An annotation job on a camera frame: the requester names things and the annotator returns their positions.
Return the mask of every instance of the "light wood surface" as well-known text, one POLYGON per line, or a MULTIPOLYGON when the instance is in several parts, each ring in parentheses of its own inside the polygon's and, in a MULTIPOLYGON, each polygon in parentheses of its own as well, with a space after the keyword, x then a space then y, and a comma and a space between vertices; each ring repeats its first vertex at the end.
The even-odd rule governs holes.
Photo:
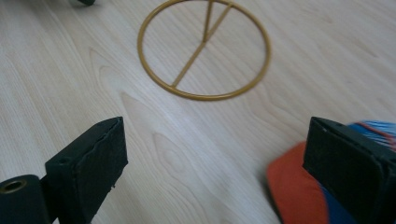
MULTIPOLYGON (((123 116, 129 165, 93 223, 278 223, 265 167, 305 140, 312 116, 396 121, 394 0, 235 1, 267 29, 273 60, 252 91, 212 103, 164 91, 138 60, 139 27, 162 2, 0 1, 0 180, 42 177, 94 123, 123 116)), ((148 28, 148 61, 168 83, 199 45, 205 10, 176 5, 148 28)), ((179 87, 235 90, 264 57, 233 10, 179 87)))

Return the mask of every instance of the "wire stand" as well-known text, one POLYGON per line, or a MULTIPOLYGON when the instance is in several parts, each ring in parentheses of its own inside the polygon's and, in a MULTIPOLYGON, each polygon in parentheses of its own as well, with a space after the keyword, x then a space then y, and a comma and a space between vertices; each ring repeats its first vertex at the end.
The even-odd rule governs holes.
POLYGON ((161 87, 163 87, 167 91, 170 91, 173 94, 176 94, 176 95, 179 95, 179 96, 182 96, 182 97, 185 97, 185 98, 189 98, 189 99, 192 99, 192 100, 200 100, 200 101, 225 100, 225 99, 229 99, 231 97, 235 97, 237 95, 240 95, 240 94, 250 90, 251 88, 253 88, 257 83, 259 83, 262 80, 262 78, 265 75, 265 72, 268 69, 269 63, 271 61, 270 39, 268 37, 268 34, 265 32, 265 29, 263 28, 263 26, 260 24, 258 19, 253 14, 248 12, 245 8, 237 5, 236 3, 232 2, 232 1, 227 1, 227 0, 207 0, 208 4, 207 4, 207 12, 206 12, 206 19, 205 19, 205 29, 204 29, 202 42, 201 42, 200 46, 197 48, 197 50, 192 54, 192 56, 190 57, 190 59, 188 60, 186 65, 181 70, 180 74, 177 76, 177 78, 175 79, 175 81, 171 85, 169 85, 169 84, 165 83, 164 81, 162 81, 151 70, 151 68, 149 67, 148 62, 146 61, 146 57, 145 57, 144 52, 143 52, 143 40, 144 40, 145 32, 146 32, 146 30, 147 30, 147 28, 149 26, 149 23, 160 12, 162 12, 166 8, 168 8, 168 7, 170 7, 170 6, 174 5, 174 4, 181 3, 181 2, 186 2, 186 1, 191 1, 191 0, 170 0, 170 1, 167 1, 167 2, 163 3, 162 5, 160 5, 159 7, 157 7, 156 9, 154 9, 148 15, 148 17, 145 19, 145 21, 143 22, 142 27, 140 28, 140 31, 139 31, 139 36, 137 38, 137 50, 138 50, 140 61, 141 61, 142 65, 143 65, 143 67, 145 68, 146 72, 148 73, 148 75, 158 85, 160 85, 161 87), (226 5, 227 7, 221 13, 220 17, 214 23, 213 27, 211 29, 209 29, 213 3, 215 3, 215 2, 223 4, 223 5, 226 5), (230 10, 232 8, 234 8, 234 9, 242 12, 243 14, 245 14, 248 18, 250 18, 251 21, 253 21, 253 23, 260 30, 260 33, 262 35, 262 39, 263 39, 264 45, 265 45, 266 57, 265 57, 264 63, 262 65, 262 68, 261 68, 259 74, 257 76, 255 76, 255 78, 253 80, 251 80, 246 86, 242 87, 241 89, 236 90, 236 91, 232 91, 232 92, 228 92, 228 93, 224 93, 224 94, 219 94, 219 95, 198 95, 198 94, 189 93, 189 92, 185 92, 185 91, 179 90, 177 88, 177 85, 180 83, 180 81, 186 75, 187 71, 190 69, 190 67, 194 63, 195 59, 198 57, 198 55, 201 53, 202 49, 205 47, 207 41, 216 32, 216 30, 219 28, 219 25, 221 24, 221 22, 224 20, 224 18, 227 16, 227 14, 230 12, 230 10))

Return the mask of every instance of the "hole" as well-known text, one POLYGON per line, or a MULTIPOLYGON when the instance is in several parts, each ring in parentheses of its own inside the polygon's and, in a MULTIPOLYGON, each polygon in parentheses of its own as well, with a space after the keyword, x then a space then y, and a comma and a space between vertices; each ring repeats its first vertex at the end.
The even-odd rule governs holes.
POLYGON ((70 162, 70 158, 62 158, 59 160, 59 164, 65 165, 70 162))
POLYGON ((6 184, 4 187, 2 187, 0 189, 0 193, 12 193, 15 191, 18 191, 20 189, 23 189, 23 187, 25 187, 26 185, 26 181, 25 180, 16 180, 16 181, 12 181, 8 184, 6 184))
POLYGON ((10 190, 18 189, 21 186, 22 186, 22 182, 21 181, 16 181, 16 182, 10 183, 4 189, 7 190, 7 191, 10 191, 10 190))

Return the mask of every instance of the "orange object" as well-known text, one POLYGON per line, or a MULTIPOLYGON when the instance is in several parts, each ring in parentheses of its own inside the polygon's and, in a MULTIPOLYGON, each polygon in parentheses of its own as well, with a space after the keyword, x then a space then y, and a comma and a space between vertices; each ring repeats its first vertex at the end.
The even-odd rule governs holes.
POLYGON ((304 168, 305 142, 273 161, 268 186, 284 224, 326 224, 329 212, 318 181, 304 168))

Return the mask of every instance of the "wooden floor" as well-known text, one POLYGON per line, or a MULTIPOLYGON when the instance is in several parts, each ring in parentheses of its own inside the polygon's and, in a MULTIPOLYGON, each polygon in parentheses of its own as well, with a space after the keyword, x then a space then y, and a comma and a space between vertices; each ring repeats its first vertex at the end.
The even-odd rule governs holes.
MULTIPOLYGON (((305 140, 312 116, 396 121, 394 0, 235 1, 265 26, 273 58, 253 90, 220 102, 175 96, 141 65, 139 28, 163 0, 71 1, 0 1, 0 180, 42 177, 94 123, 123 116, 129 164, 94 224, 278 223, 265 168, 305 140)), ((144 51, 165 82, 198 47, 206 4, 150 24, 144 51)), ((232 10, 179 88, 236 90, 264 57, 254 24, 232 10)))

